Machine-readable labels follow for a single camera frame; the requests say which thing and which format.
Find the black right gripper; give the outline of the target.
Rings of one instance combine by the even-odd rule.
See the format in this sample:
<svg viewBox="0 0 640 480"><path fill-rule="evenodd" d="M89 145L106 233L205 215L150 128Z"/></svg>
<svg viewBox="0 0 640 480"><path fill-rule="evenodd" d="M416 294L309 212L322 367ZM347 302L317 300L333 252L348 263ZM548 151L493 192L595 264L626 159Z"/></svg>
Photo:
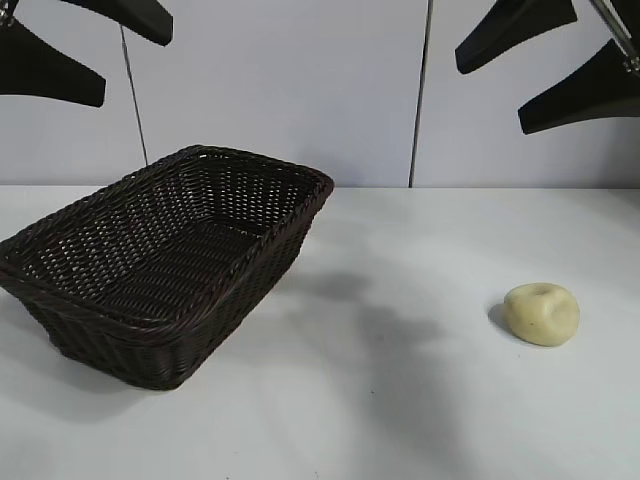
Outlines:
<svg viewBox="0 0 640 480"><path fill-rule="evenodd" d="M589 3L607 26L608 41L588 61L518 110L525 134L601 118L639 115L639 53L611 1ZM499 0L456 47L460 73L471 73L509 49L577 21L569 0Z"/></svg>

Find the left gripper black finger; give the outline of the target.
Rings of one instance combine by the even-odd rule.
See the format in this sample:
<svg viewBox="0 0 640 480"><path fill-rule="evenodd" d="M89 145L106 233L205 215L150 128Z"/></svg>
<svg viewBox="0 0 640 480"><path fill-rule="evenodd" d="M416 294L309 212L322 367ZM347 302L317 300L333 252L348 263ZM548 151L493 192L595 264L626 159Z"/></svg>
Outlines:
<svg viewBox="0 0 640 480"><path fill-rule="evenodd" d="M106 80L14 20L1 27L1 94L104 103Z"/></svg>
<svg viewBox="0 0 640 480"><path fill-rule="evenodd" d="M173 39L173 16L156 0L78 0L74 4L157 45L167 46Z"/></svg>

